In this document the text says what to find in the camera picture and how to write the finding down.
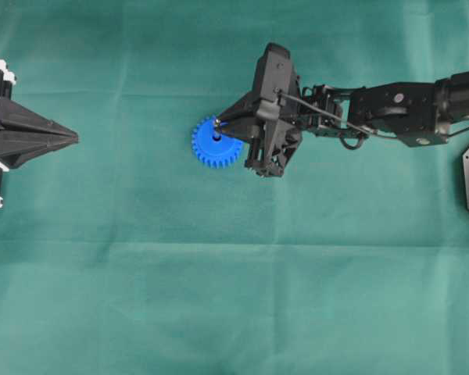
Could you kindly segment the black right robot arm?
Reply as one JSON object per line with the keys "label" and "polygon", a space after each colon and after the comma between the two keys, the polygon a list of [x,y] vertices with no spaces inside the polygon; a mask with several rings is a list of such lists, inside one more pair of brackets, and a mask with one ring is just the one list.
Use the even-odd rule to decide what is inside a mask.
{"label": "black right robot arm", "polygon": [[377,87],[280,88],[271,100],[248,92],[213,122],[214,130],[249,145],[245,167],[281,177],[308,132],[357,150],[371,137],[409,147],[444,145],[453,124],[469,120],[469,72],[434,83]]}

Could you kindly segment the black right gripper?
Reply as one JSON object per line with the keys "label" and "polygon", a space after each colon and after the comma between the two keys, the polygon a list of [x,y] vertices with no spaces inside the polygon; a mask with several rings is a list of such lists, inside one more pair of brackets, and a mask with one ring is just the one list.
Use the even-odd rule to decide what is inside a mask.
{"label": "black right gripper", "polygon": [[268,102],[247,92],[217,116],[219,133],[249,144],[244,167],[260,177],[282,177],[302,142],[302,130],[281,118],[285,104],[281,94]]}

